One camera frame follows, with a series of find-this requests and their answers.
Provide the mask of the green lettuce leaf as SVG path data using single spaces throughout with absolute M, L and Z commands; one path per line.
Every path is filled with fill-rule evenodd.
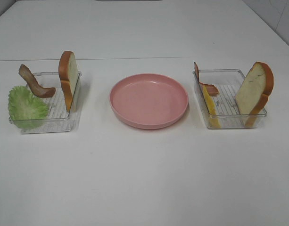
M 8 95 L 8 112 L 20 129 L 34 129 L 43 125 L 49 106 L 24 86 L 15 86 Z

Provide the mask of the pink round plate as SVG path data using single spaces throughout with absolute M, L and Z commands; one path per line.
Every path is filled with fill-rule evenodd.
M 143 73 L 126 77 L 109 94 L 111 108 L 125 124 L 160 129 L 176 123 L 188 106 L 188 94 L 176 80 Z

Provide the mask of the right clear plastic tray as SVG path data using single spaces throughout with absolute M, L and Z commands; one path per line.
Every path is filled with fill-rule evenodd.
M 252 119 L 255 121 L 249 127 L 256 128 L 267 116 L 267 111 L 264 108 L 257 115 L 244 115 L 239 113 L 235 96 L 245 79 L 241 70 L 199 70 L 199 76 L 197 76 L 195 71 L 193 71 L 193 75 L 195 79 L 194 88 L 196 97 L 207 128 L 246 129 L 246 121 Z M 215 105 L 215 114 L 209 112 L 200 82 L 215 85 L 219 91 L 216 96 L 212 97 Z

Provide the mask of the bread slice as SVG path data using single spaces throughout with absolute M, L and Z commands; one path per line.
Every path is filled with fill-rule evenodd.
M 72 51 L 63 52 L 58 65 L 58 74 L 64 93 L 66 110 L 69 112 L 78 80 L 77 63 Z
M 257 115 L 266 105 L 273 87 L 274 77 L 270 67 L 266 63 L 255 62 L 235 96 L 239 113 L 246 115 L 245 127 L 254 126 Z

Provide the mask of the yellow cheese slice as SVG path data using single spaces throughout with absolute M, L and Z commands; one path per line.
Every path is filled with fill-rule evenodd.
M 213 98 L 209 95 L 206 86 L 203 86 L 203 96 L 204 96 L 209 114 L 216 115 L 215 103 L 213 101 Z M 211 128 L 219 129 L 221 127 L 217 118 L 209 117 L 208 121 L 209 121 L 209 125 L 211 126 Z

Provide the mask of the left clear plastic tray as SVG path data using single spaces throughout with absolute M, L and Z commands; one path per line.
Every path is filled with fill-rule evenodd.
M 20 128 L 21 134 L 72 131 L 79 124 L 82 109 L 82 99 L 80 98 L 82 73 L 80 71 L 78 72 L 78 80 L 69 112 L 66 110 L 64 93 L 61 88 L 58 72 L 42 72 L 34 73 L 33 75 L 41 86 L 56 88 L 53 97 L 43 99 L 43 102 L 49 107 L 47 118 L 17 121 L 9 119 L 9 123 Z

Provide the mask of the clear plastic tray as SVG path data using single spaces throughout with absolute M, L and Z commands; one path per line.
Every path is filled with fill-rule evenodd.
M 207 128 L 246 129 L 246 121 L 252 119 L 255 121 L 249 127 L 256 128 L 267 116 L 267 111 L 264 108 L 257 115 L 244 115 L 239 113 L 235 96 L 245 79 L 241 70 L 199 70 L 199 76 L 197 76 L 195 71 L 193 71 L 193 75 L 195 79 L 194 88 L 196 97 Z M 209 112 L 200 82 L 215 85 L 219 91 L 216 96 L 212 97 L 215 105 L 215 114 Z
M 61 88 L 58 72 L 42 72 L 34 73 L 33 75 L 41 86 L 56 88 L 53 97 L 43 99 L 43 102 L 49 107 L 47 118 L 17 121 L 9 119 L 9 123 L 20 128 L 21 134 L 72 131 L 79 124 L 82 109 L 82 99 L 80 98 L 82 73 L 80 71 L 78 72 L 78 80 L 69 112 L 66 110 L 64 93 Z

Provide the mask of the bacon strip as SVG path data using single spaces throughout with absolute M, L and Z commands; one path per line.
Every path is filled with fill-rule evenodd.
M 206 91 L 210 96 L 217 96 L 219 94 L 219 90 L 217 89 L 217 87 L 215 85 L 205 84 L 199 80 L 199 68 L 198 68 L 198 65 L 196 62 L 194 62 L 194 70 L 195 70 L 196 79 L 197 79 L 200 87 L 206 88 Z
M 21 64 L 18 73 L 26 81 L 35 96 L 40 98 L 50 98 L 54 96 L 56 88 L 42 87 L 26 65 Z

